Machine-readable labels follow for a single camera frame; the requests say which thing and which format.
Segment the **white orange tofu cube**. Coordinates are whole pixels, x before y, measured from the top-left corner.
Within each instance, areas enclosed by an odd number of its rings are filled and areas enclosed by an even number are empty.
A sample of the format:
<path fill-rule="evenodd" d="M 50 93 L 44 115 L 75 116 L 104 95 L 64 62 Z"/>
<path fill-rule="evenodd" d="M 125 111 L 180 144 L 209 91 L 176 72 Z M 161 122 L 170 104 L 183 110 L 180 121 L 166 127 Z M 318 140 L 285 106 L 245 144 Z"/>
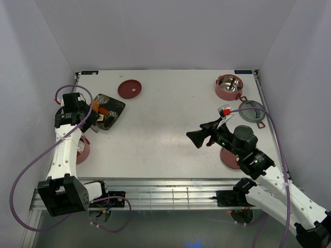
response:
<path fill-rule="evenodd" d="M 101 122 L 103 120 L 104 120 L 104 115 L 103 114 L 99 115 L 99 118 L 97 119 L 97 121 L 98 122 Z"/>

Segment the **red carrot food piece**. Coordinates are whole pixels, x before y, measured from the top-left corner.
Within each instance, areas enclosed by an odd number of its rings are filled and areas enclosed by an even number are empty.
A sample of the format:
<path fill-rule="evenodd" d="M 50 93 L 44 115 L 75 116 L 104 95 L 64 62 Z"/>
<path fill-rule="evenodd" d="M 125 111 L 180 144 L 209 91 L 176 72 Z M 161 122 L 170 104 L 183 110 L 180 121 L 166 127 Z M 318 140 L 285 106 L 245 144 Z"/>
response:
<path fill-rule="evenodd" d="M 109 111 L 104 107 L 100 107 L 98 109 L 98 113 L 103 114 L 103 115 L 109 115 Z"/>

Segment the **pink lunch bowl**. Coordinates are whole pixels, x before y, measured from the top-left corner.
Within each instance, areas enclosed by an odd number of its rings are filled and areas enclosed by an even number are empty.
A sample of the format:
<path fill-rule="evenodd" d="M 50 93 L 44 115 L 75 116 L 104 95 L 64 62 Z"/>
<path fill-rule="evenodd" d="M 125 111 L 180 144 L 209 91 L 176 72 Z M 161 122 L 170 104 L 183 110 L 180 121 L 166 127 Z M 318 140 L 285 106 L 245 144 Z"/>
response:
<path fill-rule="evenodd" d="M 215 93 L 222 100 L 238 100 L 243 94 L 243 89 L 244 82 L 232 74 L 221 75 L 215 82 Z"/>
<path fill-rule="evenodd" d="M 85 136 L 81 136 L 77 149 L 77 165 L 83 163 L 87 159 L 90 150 L 90 141 Z"/>

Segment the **dark red round lid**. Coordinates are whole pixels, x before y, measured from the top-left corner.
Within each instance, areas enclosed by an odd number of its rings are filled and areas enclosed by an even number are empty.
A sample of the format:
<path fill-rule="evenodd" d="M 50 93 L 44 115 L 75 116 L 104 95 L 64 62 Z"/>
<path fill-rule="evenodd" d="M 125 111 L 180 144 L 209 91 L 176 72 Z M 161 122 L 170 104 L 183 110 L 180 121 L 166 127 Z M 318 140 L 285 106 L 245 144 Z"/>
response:
<path fill-rule="evenodd" d="M 124 99 L 132 99 L 138 96 L 141 90 L 142 90 L 142 84 L 137 80 L 130 79 L 123 81 L 119 85 L 117 92 L 119 96 Z"/>

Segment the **metal serving tongs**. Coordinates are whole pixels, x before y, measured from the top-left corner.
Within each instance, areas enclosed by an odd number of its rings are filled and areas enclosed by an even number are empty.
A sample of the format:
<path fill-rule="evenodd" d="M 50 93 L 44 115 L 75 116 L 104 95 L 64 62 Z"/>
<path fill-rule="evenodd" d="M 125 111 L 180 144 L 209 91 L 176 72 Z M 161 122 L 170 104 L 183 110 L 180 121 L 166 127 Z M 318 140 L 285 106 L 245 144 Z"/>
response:
<path fill-rule="evenodd" d="M 91 129 L 95 132 L 95 133 L 99 133 L 100 129 L 97 125 L 92 125 Z"/>

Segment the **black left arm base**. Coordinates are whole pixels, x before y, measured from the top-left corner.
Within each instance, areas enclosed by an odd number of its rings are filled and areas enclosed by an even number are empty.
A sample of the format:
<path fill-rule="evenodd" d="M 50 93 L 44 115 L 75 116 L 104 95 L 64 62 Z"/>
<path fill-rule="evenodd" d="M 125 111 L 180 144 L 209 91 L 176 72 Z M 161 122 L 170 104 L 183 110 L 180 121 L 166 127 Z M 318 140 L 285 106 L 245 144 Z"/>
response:
<path fill-rule="evenodd" d="M 93 200 L 89 204 L 90 208 L 123 208 L 126 201 L 122 199 L 126 197 L 125 191 L 109 191 L 101 197 Z"/>

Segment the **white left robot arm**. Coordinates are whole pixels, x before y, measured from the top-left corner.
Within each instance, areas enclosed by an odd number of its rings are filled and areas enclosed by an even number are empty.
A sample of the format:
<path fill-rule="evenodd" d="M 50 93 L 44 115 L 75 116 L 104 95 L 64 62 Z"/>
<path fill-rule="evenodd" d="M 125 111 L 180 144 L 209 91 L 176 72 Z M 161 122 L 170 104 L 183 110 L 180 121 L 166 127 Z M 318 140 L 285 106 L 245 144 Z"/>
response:
<path fill-rule="evenodd" d="M 55 115 L 55 134 L 59 144 L 54 149 L 52 165 L 37 191 L 51 216 L 86 211 L 90 202 L 105 206 L 110 200 L 102 180 L 81 183 L 77 177 L 79 141 L 99 115 L 78 92 L 64 94 Z"/>

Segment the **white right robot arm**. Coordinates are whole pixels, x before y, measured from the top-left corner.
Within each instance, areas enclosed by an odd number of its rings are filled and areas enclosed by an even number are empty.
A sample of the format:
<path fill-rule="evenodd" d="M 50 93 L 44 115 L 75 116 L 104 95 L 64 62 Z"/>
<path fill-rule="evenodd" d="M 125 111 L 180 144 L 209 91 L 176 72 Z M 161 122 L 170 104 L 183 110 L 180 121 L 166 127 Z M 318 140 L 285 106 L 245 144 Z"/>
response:
<path fill-rule="evenodd" d="M 250 127 L 240 125 L 230 132 L 219 118 L 186 135 L 197 148 L 209 138 L 207 146 L 218 144 L 235 155 L 237 165 L 247 175 L 234 187 L 237 204 L 259 207 L 292 232 L 302 247 L 330 244 L 330 212 L 282 175 L 274 161 L 257 148 L 258 138 Z"/>

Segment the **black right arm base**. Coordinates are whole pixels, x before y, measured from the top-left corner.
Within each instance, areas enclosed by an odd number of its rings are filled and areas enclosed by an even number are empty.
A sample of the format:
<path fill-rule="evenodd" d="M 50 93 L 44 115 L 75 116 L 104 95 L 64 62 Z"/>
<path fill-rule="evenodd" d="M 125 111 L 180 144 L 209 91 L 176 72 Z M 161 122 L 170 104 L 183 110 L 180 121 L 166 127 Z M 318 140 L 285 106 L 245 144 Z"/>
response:
<path fill-rule="evenodd" d="M 245 196 L 234 190 L 216 191 L 214 199 L 218 207 L 243 207 L 247 205 Z"/>

